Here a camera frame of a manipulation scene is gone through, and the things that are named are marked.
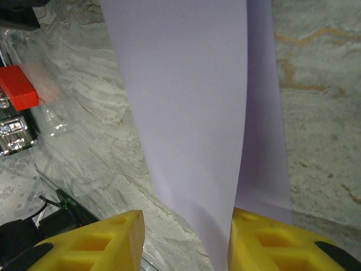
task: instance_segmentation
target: yellow foam block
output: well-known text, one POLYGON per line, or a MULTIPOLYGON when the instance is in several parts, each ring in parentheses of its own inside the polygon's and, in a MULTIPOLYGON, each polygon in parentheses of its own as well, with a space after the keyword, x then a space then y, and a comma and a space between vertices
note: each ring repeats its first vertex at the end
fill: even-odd
POLYGON ((328 238, 235 208, 229 271, 341 271, 316 244, 328 238))
POLYGON ((125 212, 41 241, 54 248, 29 271, 139 271, 144 233, 143 212, 125 212))

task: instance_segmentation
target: countertop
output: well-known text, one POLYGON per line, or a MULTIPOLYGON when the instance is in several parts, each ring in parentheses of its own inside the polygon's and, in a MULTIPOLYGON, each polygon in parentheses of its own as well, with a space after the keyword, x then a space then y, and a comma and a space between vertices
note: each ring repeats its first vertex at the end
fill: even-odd
MULTIPOLYGON (((358 7, 357 0, 272 2, 295 223, 334 236, 355 255, 361 243, 358 7)), ((30 153, 37 168, 100 218, 142 209, 145 250, 166 270, 211 270, 197 235, 154 192, 98 1, 52 0, 36 14, 40 30, 3 30, 1 37, 13 63, 26 64, 33 85, 51 90, 47 104, 33 109, 40 140, 30 153)))

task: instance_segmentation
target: red block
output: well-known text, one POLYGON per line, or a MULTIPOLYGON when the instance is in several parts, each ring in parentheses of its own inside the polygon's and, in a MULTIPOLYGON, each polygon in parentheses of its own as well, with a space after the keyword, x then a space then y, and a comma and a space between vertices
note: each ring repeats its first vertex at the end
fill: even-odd
POLYGON ((17 65, 0 68, 0 88, 18 111, 39 105, 35 88, 17 65))

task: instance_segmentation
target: gray marble surface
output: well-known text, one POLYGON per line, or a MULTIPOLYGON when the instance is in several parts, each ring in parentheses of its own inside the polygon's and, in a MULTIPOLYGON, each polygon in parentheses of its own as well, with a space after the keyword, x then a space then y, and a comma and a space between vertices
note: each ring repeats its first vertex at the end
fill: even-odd
MULTIPOLYGON (((295 223, 361 257, 357 5, 272 2, 295 223)), ((196 234, 155 195, 98 1, 52 0, 36 14, 38 31, 1 31, 12 61, 47 102, 33 109, 40 141, 32 158, 5 160, 3 168, 23 168, 16 174, 0 169, 2 221, 27 215, 20 205, 46 190, 33 159, 100 218, 142 209, 145 249, 166 270, 211 270, 196 234)))

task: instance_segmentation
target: paper sheet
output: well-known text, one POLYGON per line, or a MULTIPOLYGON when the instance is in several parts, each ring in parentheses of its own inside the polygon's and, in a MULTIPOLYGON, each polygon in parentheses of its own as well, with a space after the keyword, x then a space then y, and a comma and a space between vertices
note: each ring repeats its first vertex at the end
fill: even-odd
MULTIPOLYGON (((248 72, 257 70, 252 65, 248 69, 248 55, 255 56, 248 53, 246 0, 100 2, 159 198, 193 226, 214 269, 224 270, 240 175, 247 78, 248 72)), ((265 9, 259 8, 270 18, 269 0, 255 2, 266 5, 265 9)), ((273 42, 269 39, 272 33, 267 31, 263 29, 260 33, 267 33, 268 40, 273 42)), ((269 204, 288 208, 287 200, 277 198, 279 188, 273 187, 280 183, 287 186, 288 180, 284 175, 284 137, 274 45, 269 50, 268 45, 264 46, 271 53, 262 54, 268 59, 265 62, 268 66, 254 75, 248 95, 254 100, 267 97, 259 105, 268 104, 259 115, 259 125, 266 124, 268 129, 273 125, 268 122, 275 121, 275 129, 281 128, 271 133, 267 141, 275 146, 245 148, 248 155, 256 157, 262 154, 253 151, 264 151, 265 158, 248 159, 242 163, 243 168, 249 164, 252 169, 259 167, 266 173, 241 171, 236 202, 257 212, 269 204), (256 78, 265 74, 267 81, 257 85, 256 78), (273 142, 274 135, 280 137, 278 141, 273 142), (273 154, 283 156, 270 164, 269 155, 273 154), (277 168, 270 169, 273 166, 281 166, 282 173, 278 174, 277 168), (281 178, 269 184, 270 177, 281 178), (245 194, 250 201, 243 198, 245 194)), ((258 114, 252 112, 252 103, 247 103, 247 114, 251 117, 258 114)), ((259 144, 263 140, 263 128, 254 130, 249 125, 251 122, 248 120, 246 128, 252 131, 246 131, 245 139, 256 133, 257 140, 248 142, 259 144)))

